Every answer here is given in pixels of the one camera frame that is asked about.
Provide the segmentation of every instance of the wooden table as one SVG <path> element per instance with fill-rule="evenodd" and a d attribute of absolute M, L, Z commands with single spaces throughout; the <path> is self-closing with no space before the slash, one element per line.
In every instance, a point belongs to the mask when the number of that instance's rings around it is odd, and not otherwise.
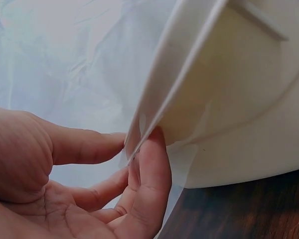
<path fill-rule="evenodd" d="M 299 239 L 299 170 L 180 196 L 160 239 Z"/>

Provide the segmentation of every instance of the crumpled plastic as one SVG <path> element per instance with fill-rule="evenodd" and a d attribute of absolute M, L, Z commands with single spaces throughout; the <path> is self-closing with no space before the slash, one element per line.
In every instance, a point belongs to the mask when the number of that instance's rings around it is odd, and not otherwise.
<path fill-rule="evenodd" d="M 67 127 L 126 132 L 175 2 L 0 0 L 0 107 Z M 89 187 L 118 169 L 116 157 L 56 166 L 50 178 Z M 164 222 L 181 191 L 173 186 Z"/>

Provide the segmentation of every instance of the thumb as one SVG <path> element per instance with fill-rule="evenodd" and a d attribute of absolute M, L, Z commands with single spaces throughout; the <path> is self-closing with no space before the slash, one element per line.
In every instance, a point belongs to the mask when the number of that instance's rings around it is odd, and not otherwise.
<path fill-rule="evenodd" d="M 124 133 L 101 134 L 62 127 L 45 120 L 42 123 L 52 141 L 54 165 L 102 163 L 117 155 L 124 146 Z"/>

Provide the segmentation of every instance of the hand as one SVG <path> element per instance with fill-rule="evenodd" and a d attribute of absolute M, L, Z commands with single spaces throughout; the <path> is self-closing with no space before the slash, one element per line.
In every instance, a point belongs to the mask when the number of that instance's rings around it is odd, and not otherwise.
<path fill-rule="evenodd" d="M 0 239 L 147 239 L 159 231 L 171 187 L 160 129 L 128 168 L 89 189 L 49 180 L 53 165 L 96 164 L 124 135 L 71 129 L 0 109 Z M 121 195 L 115 208 L 102 209 Z"/>

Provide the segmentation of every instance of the finger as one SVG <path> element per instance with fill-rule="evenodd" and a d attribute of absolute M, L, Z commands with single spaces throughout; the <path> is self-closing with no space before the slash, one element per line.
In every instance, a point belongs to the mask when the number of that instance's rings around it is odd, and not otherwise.
<path fill-rule="evenodd" d="M 130 187 L 127 187 L 114 208 L 97 210 L 91 212 L 91 215 L 104 223 L 109 223 L 110 221 L 122 217 L 131 211 L 135 195 L 136 191 L 132 190 Z"/>
<path fill-rule="evenodd" d="M 119 217 L 119 218 L 116 218 L 112 221 L 110 221 L 109 223 L 107 223 L 107 226 L 111 229 L 111 230 L 115 230 L 121 223 L 122 221 L 126 218 L 127 214 Z"/>
<path fill-rule="evenodd" d="M 101 134 L 92 130 L 58 126 L 37 119 L 51 138 L 53 163 L 95 164 L 105 162 L 123 148 L 125 134 Z"/>
<path fill-rule="evenodd" d="M 128 184 L 128 169 L 123 168 L 91 188 L 68 187 L 76 205 L 88 212 L 103 208 L 121 195 Z"/>
<path fill-rule="evenodd" d="M 115 229 L 120 238 L 153 238 L 161 228 L 171 188 L 171 171 L 161 129 L 156 128 L 139 153 L 141 186 L 131 211 Z"/>

